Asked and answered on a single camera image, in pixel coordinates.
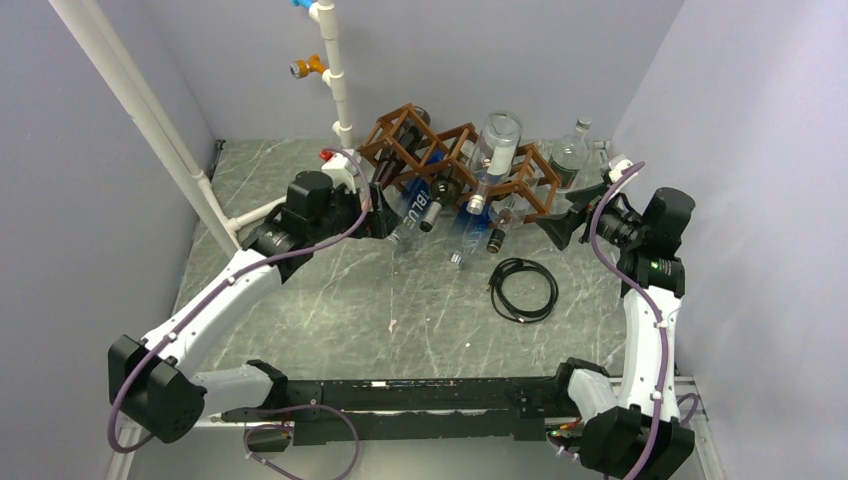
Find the round clear glass bottle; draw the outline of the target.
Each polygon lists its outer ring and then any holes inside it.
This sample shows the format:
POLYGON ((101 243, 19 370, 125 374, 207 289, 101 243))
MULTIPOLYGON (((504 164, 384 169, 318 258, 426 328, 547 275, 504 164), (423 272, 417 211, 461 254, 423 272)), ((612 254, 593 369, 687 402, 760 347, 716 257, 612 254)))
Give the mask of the round clear glass bottle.
POLYGON ((571 133, 553 143, 549 165, 559 178, 558 190, 566 191, 572 188, 581 167, 588 161, 590 148, 587 133, 592 120, 588 117, 578 117, 571 133))

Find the clear white labelled bottle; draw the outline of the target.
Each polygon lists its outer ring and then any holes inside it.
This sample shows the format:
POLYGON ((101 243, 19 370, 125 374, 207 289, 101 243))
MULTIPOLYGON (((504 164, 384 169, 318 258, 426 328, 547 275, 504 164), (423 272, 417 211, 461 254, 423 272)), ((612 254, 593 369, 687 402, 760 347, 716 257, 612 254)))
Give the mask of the clear white labelled bottle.
POLYGON ((509 174, 522 135, 522 121, 510 111, 494 111, 484 119, 468 164, 475 180, 466 207, 470 214, 483 213, 490 190, 509 174))

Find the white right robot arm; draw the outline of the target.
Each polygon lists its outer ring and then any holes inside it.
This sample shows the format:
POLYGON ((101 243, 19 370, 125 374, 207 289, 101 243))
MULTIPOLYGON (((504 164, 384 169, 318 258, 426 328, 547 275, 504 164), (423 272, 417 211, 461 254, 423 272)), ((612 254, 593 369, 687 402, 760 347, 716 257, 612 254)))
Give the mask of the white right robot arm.
POLYGON ((669 479, 694 451, 683 425, 674 383, 674 336, 685 293, 685 269, 676 253, 696 207, 671 187, 655 191, 638 213, 623 194, 598 184, 566 193, 569 209, 536 219, 558 249, 582 227, 581 242, 602 238, 620 251, 626 342, 622 381, 613 388, 600 366, 570 359, 565 379, 551 388, 564 415, 579 412, 580 433, 554 442, 587 469, 617 479, 669 479))

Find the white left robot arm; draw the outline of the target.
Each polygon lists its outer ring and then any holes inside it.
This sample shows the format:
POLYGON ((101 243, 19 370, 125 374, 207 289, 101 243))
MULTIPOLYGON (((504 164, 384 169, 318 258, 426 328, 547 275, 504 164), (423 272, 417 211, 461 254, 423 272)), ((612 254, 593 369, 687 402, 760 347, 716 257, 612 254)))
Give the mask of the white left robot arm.
POLYGON ((398 224, 379 184, 358 189, 322 171, 298 173, 285 200, 250 232, 200 294, 141 339, 123 335, 111 345, 110 447, 118 453, 136 449, 118 441, 120 415, 163 443, 180 439, 212 414, 251 409, 264 420, 279 417, 289 401, 285 374, 261 360, 203 372, 207 351, 315 251, 346 238, 385 239, 398 224))

